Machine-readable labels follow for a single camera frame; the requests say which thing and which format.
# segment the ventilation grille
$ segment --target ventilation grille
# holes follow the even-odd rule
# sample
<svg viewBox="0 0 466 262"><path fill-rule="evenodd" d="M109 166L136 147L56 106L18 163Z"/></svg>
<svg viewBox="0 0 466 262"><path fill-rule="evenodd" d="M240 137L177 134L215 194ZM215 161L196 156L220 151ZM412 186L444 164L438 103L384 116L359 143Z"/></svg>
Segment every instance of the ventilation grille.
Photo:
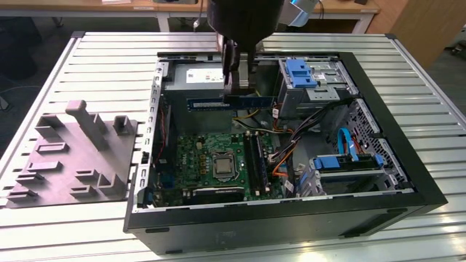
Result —
<svg viewBox="0 0 466 262"><path fill-rule="evenodd" d="M406 177L398 172L395 168L390 153L382 147L380 140L371 137L371 135L374 134L374 129L368 123L368 119L358 103L352 103L351 106L344 110L344 112L342 112L342 114L344 114L344 117L342 118L338 128L327 137L335 152L338 152L338 129L346 127L350 130L351 135L356 136L356 141L360 144L362 149L366 152L375 152L384 157L387 168L394 171L392 175L395 176L398 182L406 181Z"/></svg>

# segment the table surface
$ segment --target table surface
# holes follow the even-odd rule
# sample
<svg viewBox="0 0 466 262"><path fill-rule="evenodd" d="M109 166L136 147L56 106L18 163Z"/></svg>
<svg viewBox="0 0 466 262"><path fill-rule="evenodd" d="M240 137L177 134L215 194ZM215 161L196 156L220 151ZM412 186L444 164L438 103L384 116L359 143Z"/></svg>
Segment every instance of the table surface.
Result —
<svg viewBox="0 0 466 262"><path fill-rule="evenodd" d="M448 204L368 237L180 254L176 261L404 261L466 256L464 118L419 65L383 35L274 34L265 51L347 51L359 60ZM141 134L157 52L215 51L212 33L87 33L72 38L5 155L0 160L0 207L34 146L41 114L84 99L101 119L128 115ZM136 139L135 148L140 147ZM140 159L133 152L133 163ZM125 202L0 209L0 261L147 261L160 259L123 233Z"/></svg>
<svg viewBox="0 0 466 262"><path fill-rule="evenodd" d="M326 13L378 13L379 6L372 0L366 5L356 4L352 0L323 0ZM159 4L151 0L133 0L131 4L103 5L101 0L0 0L1 9L28 10L61 10L61 11L181 11L197 12L197 4Z"/></svg>

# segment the orange wire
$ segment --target orange wire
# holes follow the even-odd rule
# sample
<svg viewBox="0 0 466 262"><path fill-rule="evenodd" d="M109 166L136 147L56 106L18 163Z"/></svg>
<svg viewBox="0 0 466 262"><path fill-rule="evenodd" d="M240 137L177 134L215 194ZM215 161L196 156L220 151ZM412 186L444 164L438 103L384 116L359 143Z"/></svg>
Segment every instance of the orange wire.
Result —
<svg viewBox="0 0 466 262"><path fill-rule="evenodd" d="M276 127L276 121L278 121L278 119L275 119L274 122L272 122L274 131L282 132L283 129L278 129L278 127ZM286 132L291 133L291 134L294 133L292 129L290 129L290 128L286 130Z"/></svg>
<svg viewBox="0 0 466 262"><path fill-rule="evenodd" d="M360 144L358 143L358 141L356 141L356 139L354 137L351 138L351 140L355 143L358 154L360 154L363 152Z"/></svg>
<svg viewBox="0 0 466 262"><path fill-rule="evenodd" d="M290 157L292 151L295 150L296 146L294 146L294 148L290 150L290 152L287 152L287 154L284 155L282 161L278 163L276 167L274 168L274 171L271 172L271 174L275 176L276 174L279 174L280 176L288 176L284 173L278 173L276 170L279 169L279 166L283 164L284 160Z"/></svg>

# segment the floor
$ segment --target floor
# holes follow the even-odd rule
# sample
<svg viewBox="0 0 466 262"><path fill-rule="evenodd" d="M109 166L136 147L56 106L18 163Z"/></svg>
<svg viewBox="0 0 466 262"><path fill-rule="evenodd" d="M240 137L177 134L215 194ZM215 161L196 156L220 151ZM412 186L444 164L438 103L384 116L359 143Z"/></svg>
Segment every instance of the floor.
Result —
<svg viewBox="0 0 466 262"><path fill-rule="evenodd" d="M2 155L9 141L14 136L16 130L25 117L28 109L34 101L40 87L43 86L49 72L55 66L56 60L61 54L69 36L73 31L95 31L95 32L157 32L159 27L153 18L141 17L131 19L119 18L65 18L64 26L56 28L49 18L33 18L37 30L43 36L43 43L29 49L32 57L37 63L37 73L28 79L21 81L10 81L0 75L0 92L10 87L28 86L4 93L2 98L12 104L8 112L0 112L0 156ZM189 31L192 20L171 19L172 31ZM197 29L200 32L209 32L211 29L201 21ZM440 86L452 102L466 112L466 59L454 57L448 51L444 51L438 61L428 70L428 74Z"/></svg>

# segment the blue plastic latch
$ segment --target blue plastic latch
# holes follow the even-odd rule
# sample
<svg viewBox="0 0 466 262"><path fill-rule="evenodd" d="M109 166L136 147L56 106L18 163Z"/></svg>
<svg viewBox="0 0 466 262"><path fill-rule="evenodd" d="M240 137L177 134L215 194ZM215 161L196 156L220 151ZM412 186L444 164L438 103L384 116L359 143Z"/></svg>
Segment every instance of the blue plastic latch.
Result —
<svg viewBox="0 0 466 262"><path fill-rule="evenodd" d="M375 154L375 161L376 161L376 164L379 165L379 168L383 167L383 156L380 156L379 154Z"/></svg>
<svg viewBox="0 0 466 262"><path fill-rule="evenodd" d="M286 71L294 88L312 88L318 86L318 82L311 74L311 68L303 59L287 59Z"/></svg>
<svg viewBox="0 0 466 262"><path fill-rule="evenodd" d="M306 178L307 178L307 172L306 172L306 173L303 174L303 176L300 177L299 186L304 183Z"/></svg>
<svg viewBox="0 0 466 262"><path fill-rule="evenodd" d="M152 194L152 192L149 192L147 194L147 201L152 202L152 200L153 200L153 194Z"/></svg>
<svg viewBox="0 0 466 262"><path fill-rule="evenodd" d="M314 166L315 166L315 169L339 168L340 164L338 163L336 157L328 156L328 157L318 157L316 159L314 159Z"/></svg>
<svg viewBox="0 0 466 262"><path fill-rule="evenodd" d="M319 158L314 159L314 166L316 170L322 169L322 162Z"/></svg>
<svg viewBox="0 0 466 262"><path fill-rule="evenodd" d="M324 168L339 168L340 164L338 163L336 157L319 157L322 166Z"/></svg>

